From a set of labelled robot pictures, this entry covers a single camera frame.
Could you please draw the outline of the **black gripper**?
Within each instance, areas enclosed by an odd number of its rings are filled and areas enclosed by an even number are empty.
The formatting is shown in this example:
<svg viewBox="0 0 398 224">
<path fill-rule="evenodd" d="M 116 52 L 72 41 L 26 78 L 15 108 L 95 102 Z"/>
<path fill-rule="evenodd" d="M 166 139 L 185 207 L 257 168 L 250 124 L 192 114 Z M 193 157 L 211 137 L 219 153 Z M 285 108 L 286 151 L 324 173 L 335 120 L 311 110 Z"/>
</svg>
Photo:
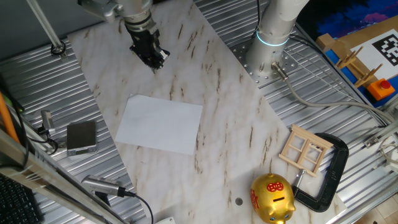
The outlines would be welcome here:
<svg viewBox="0 0 398 224">
<path fill-rule="evenodd" d="M 170 55 L 169 51 L 160 48 L 158 28 L 155 28 L 153 33 L 149 30 L 141 32 L 129 30 L 129 34 L 132 38 L 130 50 L 151 69 L 152 73 L 156 73 L 158 64 L 164 63 Z"/>
</svg>

